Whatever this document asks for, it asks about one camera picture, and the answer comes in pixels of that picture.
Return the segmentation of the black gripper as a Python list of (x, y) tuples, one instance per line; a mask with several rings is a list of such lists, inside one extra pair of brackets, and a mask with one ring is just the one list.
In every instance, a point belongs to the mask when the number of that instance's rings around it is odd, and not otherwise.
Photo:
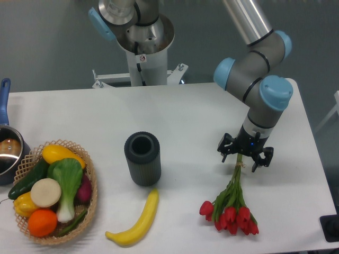
[(225, 133), (221, 138), (217, 151), (222, 155), (222, 162), (225, 162), (228, 155), (240, 153), (251, 157), (254, 161), (252, 172), (258, 167), (268, 167), (274, 154), (273, 147), (264, 147), (268, 137), (261, 138), (260, 132), (251, 135), (242, 126), (237, 137), (233, 138), (229, 133)]

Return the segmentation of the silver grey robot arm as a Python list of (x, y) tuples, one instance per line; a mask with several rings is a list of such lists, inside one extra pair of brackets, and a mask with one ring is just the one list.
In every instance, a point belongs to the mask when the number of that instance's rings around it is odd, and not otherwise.
[[(255, 1), (226, 1), (225, 5), (250, 52), (241, 61), (224, 59), (213, 79), (248, 105), (249, 111), (238, 136), (225, 134), (218, 151), (223, 156), (240, 153), (251, 157), (255, 167), (267, 167), (274, 150), (265, 143), (275, 122), (263, 88), (271, 67), (284, 56), (284, 41)], [(88, 16), (102, 37), (117, 40), (126, 52), (132, 86), (167, 84), (167, 49), (174, 29), (160, 14), (158, 1), (99, 1)]]

